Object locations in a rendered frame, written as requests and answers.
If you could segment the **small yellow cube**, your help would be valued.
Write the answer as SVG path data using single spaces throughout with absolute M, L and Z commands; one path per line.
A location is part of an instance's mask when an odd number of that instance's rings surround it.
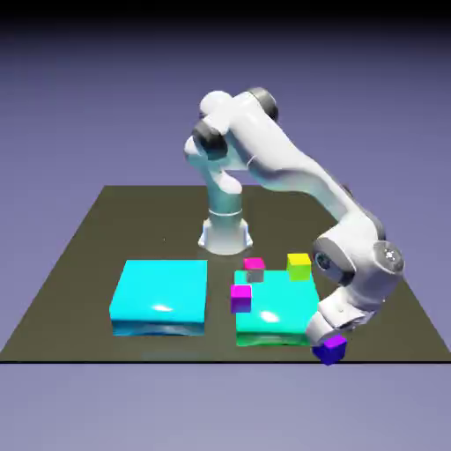
M 307 281 L 312 274 L 312 263 L 307 253 L 287 255 L 286 271 L 292 282 Z

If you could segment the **small magenta cube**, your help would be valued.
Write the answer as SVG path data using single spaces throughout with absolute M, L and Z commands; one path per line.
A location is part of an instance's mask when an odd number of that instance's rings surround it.
M 252 305 L 251 285 L 232 285 L 230 289 L 231 313 L 250 313 Z

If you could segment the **small purple cube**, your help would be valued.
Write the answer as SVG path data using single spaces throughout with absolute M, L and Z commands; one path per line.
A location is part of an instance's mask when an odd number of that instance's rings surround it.
M 322 344 L 313 346 L 312 353 L 326 366 L 334 365 L 344 358 L 347 348 L 347 339 L 336 335 Z

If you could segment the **large cyan box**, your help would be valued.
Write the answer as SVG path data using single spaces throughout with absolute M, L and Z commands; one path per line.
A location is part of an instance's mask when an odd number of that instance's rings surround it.
M 128 260 L 109 306 L 113 334 L 203 335 L 207 276 L 205 260 Z

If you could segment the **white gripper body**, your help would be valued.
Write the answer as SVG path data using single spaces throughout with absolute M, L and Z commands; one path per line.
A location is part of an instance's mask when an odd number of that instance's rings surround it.
M 333 336 L 340 333 L 340 320 L 337 314 L 324 314 L 317 311 L 309 320 L 306 328 L 306 336 L 313 346 L 320 346 Z

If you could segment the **large turquoise box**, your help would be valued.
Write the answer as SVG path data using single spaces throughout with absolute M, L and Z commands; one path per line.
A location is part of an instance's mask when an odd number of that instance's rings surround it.
M 292 281 L 285 270 L 267 270 L 251 287 L 251 311 L 235 315 L 236 344 L 308 346 L 307 325 L 319 303 L 314 280 Z

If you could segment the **small pink cube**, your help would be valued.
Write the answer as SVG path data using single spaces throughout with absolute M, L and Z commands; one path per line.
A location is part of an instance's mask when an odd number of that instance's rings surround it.
M 246 272 L 246 281 L 249 284 L 263 282 L 265 263 L 261 257 L 244 258 L 243 269 Z

